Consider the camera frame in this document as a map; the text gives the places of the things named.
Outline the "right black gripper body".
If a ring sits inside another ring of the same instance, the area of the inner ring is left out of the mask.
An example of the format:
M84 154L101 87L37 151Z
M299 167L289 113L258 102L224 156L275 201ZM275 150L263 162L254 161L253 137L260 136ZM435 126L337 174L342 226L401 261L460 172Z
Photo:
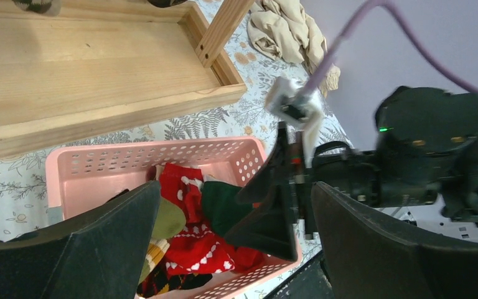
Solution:
M384 172L374 151L358 152L342 141L330 141L316 148L310 167L304 155L292 157L294 202L304 220L304 236L313 239L318 231L311 203L311 188L323 182L349 198L372 208L423 206L435 203L439 183L407 183Z

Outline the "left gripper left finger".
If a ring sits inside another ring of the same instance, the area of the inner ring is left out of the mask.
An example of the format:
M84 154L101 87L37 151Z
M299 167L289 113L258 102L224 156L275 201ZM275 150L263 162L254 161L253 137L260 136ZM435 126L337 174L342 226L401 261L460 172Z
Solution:
M0 298L133 298L160 190L150 181L83 214L0 242Z

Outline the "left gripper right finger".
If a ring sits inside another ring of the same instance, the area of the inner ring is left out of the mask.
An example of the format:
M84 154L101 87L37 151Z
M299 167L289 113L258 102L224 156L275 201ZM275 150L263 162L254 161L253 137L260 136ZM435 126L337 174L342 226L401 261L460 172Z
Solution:
M311 202L336 298L478 298L478 243L420 229L323 182Z

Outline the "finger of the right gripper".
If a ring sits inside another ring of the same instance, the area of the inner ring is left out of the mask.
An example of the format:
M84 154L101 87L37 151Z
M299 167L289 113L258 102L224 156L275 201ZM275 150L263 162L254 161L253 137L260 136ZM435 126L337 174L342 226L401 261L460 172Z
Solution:
M278 123L278 132L273 149L267 160L235 196L239 204L256 204L262 202L268 195L271 187L279 180L288 177L290 145L288 140L288 126L284 121Z
M281 260L296 262L295 220L291 189L272 185L260 205L235 224L224 239L235 247L255 249Z

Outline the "dark green sock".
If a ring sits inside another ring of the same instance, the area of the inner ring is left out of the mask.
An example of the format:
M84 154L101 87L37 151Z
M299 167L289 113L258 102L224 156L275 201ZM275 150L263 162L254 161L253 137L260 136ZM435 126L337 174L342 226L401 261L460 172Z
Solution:
M246 217L252 204L238 204L235 196L241 187L221 181L207 181L202 186L202 210L214 233L220 237Z

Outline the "black red yellow argyle sock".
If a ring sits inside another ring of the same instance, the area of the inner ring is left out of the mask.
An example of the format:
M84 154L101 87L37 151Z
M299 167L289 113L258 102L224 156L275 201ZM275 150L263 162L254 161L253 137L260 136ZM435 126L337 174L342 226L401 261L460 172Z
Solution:
M173 290L191 290L204 286L212 278L212 274L169 275L165 265L158 265L138 285L136 293L150 298Z

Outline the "plain red sock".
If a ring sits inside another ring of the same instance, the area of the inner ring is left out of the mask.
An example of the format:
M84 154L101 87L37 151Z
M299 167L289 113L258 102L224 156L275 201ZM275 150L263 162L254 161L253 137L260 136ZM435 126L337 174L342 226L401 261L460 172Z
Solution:
M161 184L162 197L180 207L184 212L185 226L204 223L210 227L202 210L202 186L208 180L204 178L200 169L167 164L158 180ZM228 244L224 237L221 238L230 247L230 254L235 261L235 269L231 271L248 273L264 264L265 256L260 251L235 247Z

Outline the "red white patterned sock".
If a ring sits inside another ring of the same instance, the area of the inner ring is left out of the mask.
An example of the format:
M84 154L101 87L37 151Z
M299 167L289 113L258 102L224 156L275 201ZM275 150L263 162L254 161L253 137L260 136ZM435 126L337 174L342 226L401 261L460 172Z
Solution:
M230 247L206 224L187 224L169 240L164 260L169 275L215 274L235 269Z

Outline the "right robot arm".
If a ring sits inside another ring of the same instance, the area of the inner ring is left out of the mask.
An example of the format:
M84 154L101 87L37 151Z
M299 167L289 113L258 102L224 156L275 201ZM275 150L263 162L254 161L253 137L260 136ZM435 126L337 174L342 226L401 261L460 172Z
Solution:
M281 122L268 160L235 198L255 208L225 240L296 261L294 225L304 221L307 240L318 231L315 183L372 208L424 206L442 198L443 217L478 227L478 94L400 86L378 106L375 126L373 150L343 141L307 149L304 132L289 143Z

